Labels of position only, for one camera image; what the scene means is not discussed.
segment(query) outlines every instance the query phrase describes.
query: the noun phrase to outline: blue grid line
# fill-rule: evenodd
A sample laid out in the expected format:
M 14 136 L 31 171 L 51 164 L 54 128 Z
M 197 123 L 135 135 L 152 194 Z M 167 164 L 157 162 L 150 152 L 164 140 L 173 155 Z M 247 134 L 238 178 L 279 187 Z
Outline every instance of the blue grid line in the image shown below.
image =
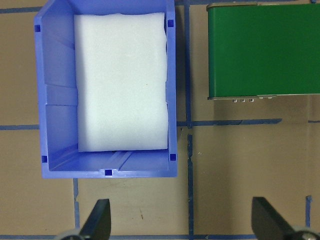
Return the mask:
M 0 8 L 0 14 L 34 13 L 39 12 L 41 8 L 42 6 Z
M 311 219 L 310 219 L 310 212 L 311 212 L 311 202 L 312 202 L 312 196 L 306 196 L 305 197 L 305 226 L 310 228 L 311 225 Z
M 278 124 L 282 118 L 271 119 L 243 119 L 243 120 L 208 120 L 192 121 L 193 126 L 225 126 L 225 125 L 259 125 L 259 124 Z M 177 121 L 177 127 L 186 127 L 186 121 Z M 6 130 L 39 130 L 38 124 L 33 125 L 0 125 L 0 131 Z
M 55 235 L 0 235 L 0 239 L 8 240 L 52 240 Z M 111 236 L 110 240 L 187 240 L 189 235 L 117 235 Z M 256 239 L 254 234 L 219 235 L 204 234 L 194 235 L 195 240 L 242 240 Z
M 51 240 L 55 235 L 0 235 L 0 239 Z
M 80 228 L 80 211 L 79 211 L 79 202 L 77 201 L 77 197 L 79 194 L 78 188 L 78 179 L 73 179 L 73 204 L 74 204 L 74 226 L 76 229 Z
M 194 168 L 192 163 L 193 137 L 188 134 L 188 233 L 189 240 L 194 239 Z
M 238 235 L 194 235 L 194 239 L 215 239 L 215 240 L 236 240 L 236 239 L 257 239 L 254 234 L 238 234 Z
M 39 130 L 39 125 L 0 125 L 0 130 Z
M 227 125 L 260 125 L 260 124 L 278 124 L 282 118 L 271 119 L 243 119 L 243 120 L 208 120 L 192 121 L 192 126 L 227 126 Z M 186 121 L 177 121 L 177 127 L 186 127 Z

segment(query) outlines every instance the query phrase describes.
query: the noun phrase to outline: small hole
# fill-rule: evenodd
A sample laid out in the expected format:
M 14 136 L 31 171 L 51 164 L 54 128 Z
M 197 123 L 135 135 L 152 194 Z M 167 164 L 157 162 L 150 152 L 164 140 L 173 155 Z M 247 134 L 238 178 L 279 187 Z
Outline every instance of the small hole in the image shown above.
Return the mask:
M 112 176 L 112 170 L 111 169 L 104 170 L 104 175 Z
M 47 156 L 41 156 L 41 162 L 43 164 L 47 163 L 48 162 L 48 157 Z
M 170 161 L 176 161 L 177 155 L 176 154 L 170 154 Z
M 34 31 L 35 31 L 36 33 L 41 32 L 41 27 L 40 27 L 40 25 L 34 25 Z
M 174 21 L 172 19 L 168 20 L 168 27 L 172 28 L 174 26 Z

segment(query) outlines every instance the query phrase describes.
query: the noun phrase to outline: green metal box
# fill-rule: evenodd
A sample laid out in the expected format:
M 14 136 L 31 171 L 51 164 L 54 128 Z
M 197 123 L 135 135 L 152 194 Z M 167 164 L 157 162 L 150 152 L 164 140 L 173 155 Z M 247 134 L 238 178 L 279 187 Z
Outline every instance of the green metal box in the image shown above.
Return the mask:
M 320 4 L 222 4 L 207 7 L 209 99 L 320 94 Z

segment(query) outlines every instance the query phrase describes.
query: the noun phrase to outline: blue plastic bin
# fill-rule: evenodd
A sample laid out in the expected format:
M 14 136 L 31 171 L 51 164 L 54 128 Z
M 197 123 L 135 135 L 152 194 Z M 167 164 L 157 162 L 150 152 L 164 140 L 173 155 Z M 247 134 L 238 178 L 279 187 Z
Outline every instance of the blue plastic bin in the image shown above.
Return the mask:
M 78 152 L 74 15 L 165 13 L 168 149 Z M 49 0 L 34 18 L 44 178 L 177 176 L 174 0 Z

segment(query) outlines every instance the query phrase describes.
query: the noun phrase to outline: blue tape line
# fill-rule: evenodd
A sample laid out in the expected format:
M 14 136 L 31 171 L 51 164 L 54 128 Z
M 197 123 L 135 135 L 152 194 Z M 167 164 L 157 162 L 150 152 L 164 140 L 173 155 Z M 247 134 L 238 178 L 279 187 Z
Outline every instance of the blue tape line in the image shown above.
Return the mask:
M 188 233 L 189 240 L 194 239 L 194 169 L 192 163 L 193 137 L 188 134 Z
M 118 235 L 111 236 L 111 240 L 178 240 L 189 239 L 188 235 Z
M 176 126 L 177 127 L 186 127 L 187 126 L 187 122 L 186 121 L 177 121 L 176 122 Z
M 194 239 L 219 239 L 219 240 L 236 240 L 236 239 L 257 239 L 254 234 L 238 235 L 194 235 Z
M 55 235 L 0 235 L 0 239 L 13 240 L 52 240 Z M 118 235 L 111 236 L 110 240 L 179 240 L 189 239 L 189 235 Z M 253 234 L 239 235 L 194 235 L 194 239 L 214 239 L 214 240 L 237 240 L 256 239 Z
M 310 212 L 311 212 L 311 202 L 312 196 L 305 197 L 305 226 L 310 228 L 311 220 L 310 220 Z
M 0 8 L 0 14 L 18 14 L 39 12 L 42 6 Z
M 192 129 L 191 118 L 191 75 L 190 75 L 190 4 L 184 1 L 184 37 L 185 37 L 185 115 L 188 129 Z
M 226 126 L 226 125 L 260 125 L 278 124 L 282 118 L 272 119 L 244 119 L 244 120 L 212 120 L 212 121 L 193 121 L 193 126 Z
M 79 202 L 77 201 L 77 197 L 79 194 L 78 189 L 78 179 L 73 179 L 73 203 L 74 203 L 74 226 L 76 229 L 80 228 L 80 212 L 79 212 Z
M 0 235 L 0 239 L 51 240 L 55 235 Z
M 175 6 L 183 6 L 184 5 L 184 0 L 175 0 L 174 1 Z
M 0 125 L 0 130 L 39 130 L 39 125 Z

